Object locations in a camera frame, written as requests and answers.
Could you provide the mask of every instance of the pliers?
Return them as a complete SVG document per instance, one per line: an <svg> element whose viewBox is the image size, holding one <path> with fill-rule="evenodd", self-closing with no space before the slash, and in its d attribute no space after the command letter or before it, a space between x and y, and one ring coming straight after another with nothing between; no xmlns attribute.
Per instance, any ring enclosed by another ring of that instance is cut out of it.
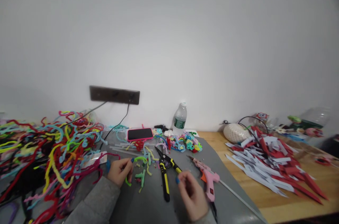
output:
<svg viewBox="0 0 339 224"><path fill-rule="evenodd" d="M166 154L164 154L162 151L160 151L159 148L155 147L155 149L160 156L160 164L159 165L160 165L160 170L161 170L163 197L165 198L166 202L169 202L170 201L170 190L168 188L165 161L167 161L168 164L172 168L174 168L178 174L180 174L182 172L182 170L179 168L179 166L174 162L174 160L172 158L168 157Z"/></svg>

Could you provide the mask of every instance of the plastic bottle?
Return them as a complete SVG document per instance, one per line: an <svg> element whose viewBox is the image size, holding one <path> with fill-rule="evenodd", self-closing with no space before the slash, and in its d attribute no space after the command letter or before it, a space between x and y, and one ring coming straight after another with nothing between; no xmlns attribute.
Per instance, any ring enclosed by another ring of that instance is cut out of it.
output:
<svg viewBox="0 0 339 224"><path fill-rule="evenodd" d="M184 127L187 118L186 106L187 104L185 102L180 103L178 110L174 114L173 134L176 136L180 136L184 133Z"/></svg>

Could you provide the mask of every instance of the left hand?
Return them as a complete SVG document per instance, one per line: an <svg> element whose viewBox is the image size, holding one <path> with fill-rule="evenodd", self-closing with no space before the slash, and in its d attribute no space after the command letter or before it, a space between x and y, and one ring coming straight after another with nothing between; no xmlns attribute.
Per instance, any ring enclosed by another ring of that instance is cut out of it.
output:
<svg viewBox="0 0 339 224"><path fill-rule="evenodd" d="M133 163L130 158L112 161L107 178L121 188L127 177L129 183L132 182Z"/></svg>

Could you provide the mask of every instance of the glue gun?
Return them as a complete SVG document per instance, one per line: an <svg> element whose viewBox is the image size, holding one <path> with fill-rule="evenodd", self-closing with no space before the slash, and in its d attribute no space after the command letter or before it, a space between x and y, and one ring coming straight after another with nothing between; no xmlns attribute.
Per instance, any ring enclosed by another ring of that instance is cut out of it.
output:
<svg viewBox="0 0 339 224"><path fill-rule="evenodd" d="M206 166L201 161L197 160L196 158L192 158L191 156L188 156L194 163L194 165L201 170L203 173L203 177L201 178L203 181L206 182L206 195L210 202L214 202L215 196L214 196L214 186L213 182L219 182L219 175L214 173L211 168Z"/></svg>

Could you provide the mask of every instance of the plastic container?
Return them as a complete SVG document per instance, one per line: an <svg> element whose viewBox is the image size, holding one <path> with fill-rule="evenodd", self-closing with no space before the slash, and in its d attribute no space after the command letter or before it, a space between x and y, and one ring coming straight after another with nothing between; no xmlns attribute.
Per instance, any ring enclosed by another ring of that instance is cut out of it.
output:
<svg viewBox="0 0 339 224"><path fill-rule="evenodd" d="M327 107L315 107L308 109L305 113L300 115L301 123L294 123L291 127L322 129L330 118L330 109Z"/></svg>
<svg viewBox="0 0 339 224"><path fill-rule="evenodd" d="M173 134L175 136L180 136L184 133L184 127L187 118L187 104L182 102L179 104L179 107L174 114L174 126L173 126Z"/></svg>

